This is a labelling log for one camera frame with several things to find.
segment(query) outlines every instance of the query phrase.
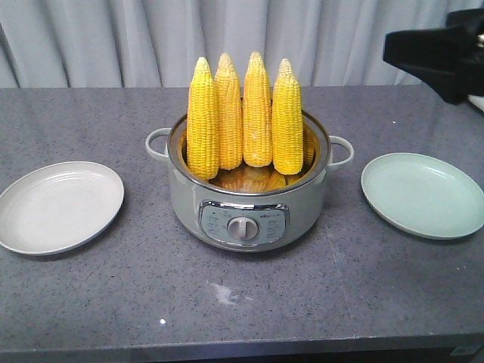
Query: control panel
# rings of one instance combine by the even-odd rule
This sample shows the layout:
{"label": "control panel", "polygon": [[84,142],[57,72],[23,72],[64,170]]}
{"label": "control panel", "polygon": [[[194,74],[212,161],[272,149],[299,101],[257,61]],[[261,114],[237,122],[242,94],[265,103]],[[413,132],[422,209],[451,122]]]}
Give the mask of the control panel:
{"label": "control panel", "polygon": [[257,206],[209,200],[200,205],[203,232],[227,244],[270,244],[282,237],[288,222],[289,209],[284,204]]}

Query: electric pot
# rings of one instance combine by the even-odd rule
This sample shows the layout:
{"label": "electric pot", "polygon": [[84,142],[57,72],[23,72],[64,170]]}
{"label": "electric pot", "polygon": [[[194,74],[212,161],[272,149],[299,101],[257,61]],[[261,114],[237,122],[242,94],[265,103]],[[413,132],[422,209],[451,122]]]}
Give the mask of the electric pot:
{"label": "electric pot", "polygon": [[[186,115],[172,128],[150,133],[146,150],[169,168],[172,207],[181,223],[208,244],[238,252],[273,250],[307,232],[321,214],[327,174],[350,163],[354,150],[346,139],[329,136],[317,119],[302,114],[314,144],[313,161],[292,184],[264,191],[229,190],[195,177],[185,163]],[[168,137],[164,153],[150,145],[161,136]],[[332,144],[343,146],[348,157],[333,163]]]}

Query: silver knob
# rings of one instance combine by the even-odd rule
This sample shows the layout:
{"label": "silver knob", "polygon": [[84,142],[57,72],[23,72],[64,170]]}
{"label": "silver knob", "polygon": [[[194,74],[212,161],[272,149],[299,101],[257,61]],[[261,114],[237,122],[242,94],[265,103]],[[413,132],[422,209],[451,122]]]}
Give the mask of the silver knob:
{"label": "silver knob", "polygon": [[227,230],[236,240],[251,240],[259,233],[259,226],[251,218],[235,217],[228,222]]}

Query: corn cob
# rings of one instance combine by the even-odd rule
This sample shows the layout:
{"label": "corn cob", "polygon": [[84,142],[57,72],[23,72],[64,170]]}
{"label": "corn cob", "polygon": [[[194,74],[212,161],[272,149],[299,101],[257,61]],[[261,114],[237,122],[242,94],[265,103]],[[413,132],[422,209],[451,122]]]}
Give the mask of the corn cob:
{"label": "corn cob", "polygon": [[242,168],[233,170],[220,170],[217,177],[210,181],[210,184],[230,191],[240,191],[243,185]]}
{"label": "corn cob", "polygon": [[272,170],[271,178],[268,181],[266,191],[273,191],[275,189],[284,188],[286,186],[286,178],[277,170]]}
{"label": "corn cob", "polygon": [[294,175],[286,175],[286,184],[287,185],[292,185],[296,183],[298,180],[300,180],[302,175],[300,174],[294,174]]}
{"label": "corn cob", "polygon": [[304,166],[310,167],[315,156],[315,142],[310,134],[310,131],[305,127],[302,134],[304,144]]}
{"label": "corn cob", "polygon": [[248,193],[261,193],[271,178],[271,167],[252,167],[245,165],[242,190]]}
{"label": "corn cob", "polygon": [[274,167],[280,174],[297,174],[303,167],[303,125],[301,86],[284,58],[274,84],[272,102]]}
{"label": "corn cob", "polygon": [[217,94],[210,67],[198,59],[190,84],[187,112],[188,168],[203,180],[219,171],[219,115]]}
{"label": "corn cob", "polygon": [[244,136],[240,79],[227,53],[220,56],[215,85],[219,98],[220,168],[231,170],[242,163]]}
{"label": "corn cob", "polygon": [[187,159],[187,130],[185,130],[181,134],[181,157],[183,157],[183,160],[188,163]]}
{"label": "corn cob", "polygon": [[244,160],[250,166],[272,161],[271,85],[259,52],[250,55],[244,81]]}

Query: pot handle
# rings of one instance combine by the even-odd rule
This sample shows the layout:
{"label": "pot handle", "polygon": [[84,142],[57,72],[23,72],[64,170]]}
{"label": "pot handle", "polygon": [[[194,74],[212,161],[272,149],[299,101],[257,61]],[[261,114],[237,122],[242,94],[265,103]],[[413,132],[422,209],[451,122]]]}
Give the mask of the pot handle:
{"label": "pot handle", "polygon": [[330,135],[330,142],[331,144],[343,146],[349,152],[349,156],[345,160],[338,161],[337,163],[329,163],[326,165],[326,170],[328,172],[336,172],[337,170],[343,168],[346,164],[353,161],[353,158],[355,157],[355,149],[348,140],[339,136]]}
{"label": "pot handle", "polygon": [[167,136],[171,131],[172,129],[169,127],[163,127],[162,129],[154,130],[152,133],[148,135],[148,137],[144,141],[144,146],[146,147],[146,151],[155,160],[164,161],[164,162],[167,162],[169,160],[168,144],[165,145],[165,152],[163,154],[153,150],[150,144],[155,138],[159,138],[160,136]]}

